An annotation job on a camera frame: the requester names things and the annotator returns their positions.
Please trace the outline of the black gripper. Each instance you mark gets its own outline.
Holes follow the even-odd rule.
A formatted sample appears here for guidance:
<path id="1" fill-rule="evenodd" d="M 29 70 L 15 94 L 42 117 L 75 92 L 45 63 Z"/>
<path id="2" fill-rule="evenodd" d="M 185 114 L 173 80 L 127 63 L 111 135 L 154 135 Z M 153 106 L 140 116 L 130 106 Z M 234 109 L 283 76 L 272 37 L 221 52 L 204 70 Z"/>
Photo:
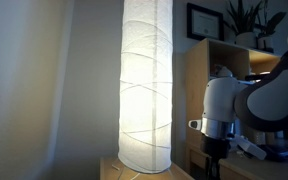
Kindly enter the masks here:
<path id="1" fill-rule="evenodd" d="M 201 151 L 209 156 L 206 163 L 207 180 L 220 180 L 219 160 L 228 156 L 230 141 L 202 136 Z"/>

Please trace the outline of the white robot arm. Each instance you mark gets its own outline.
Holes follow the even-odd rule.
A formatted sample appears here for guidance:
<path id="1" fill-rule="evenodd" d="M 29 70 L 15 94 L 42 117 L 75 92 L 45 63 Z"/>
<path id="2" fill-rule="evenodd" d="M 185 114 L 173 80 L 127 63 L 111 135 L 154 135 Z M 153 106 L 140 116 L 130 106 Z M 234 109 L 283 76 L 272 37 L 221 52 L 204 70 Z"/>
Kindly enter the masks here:
<path id="1" fill-rule="evenodd" d="M 202 118 L 191 120 L 189 127 L 202 133 L 201 150 L 211 157 L 207 176 L 220 177 L 219 161 L 228 156 L 230 142 L 260 160 L 267 150 L 233 132 L 234 121 L 265 132 L 288 129 L 288 51 L 261 80 L 243 84 L 229 70 L 208 82 L 203 101 Z"/>

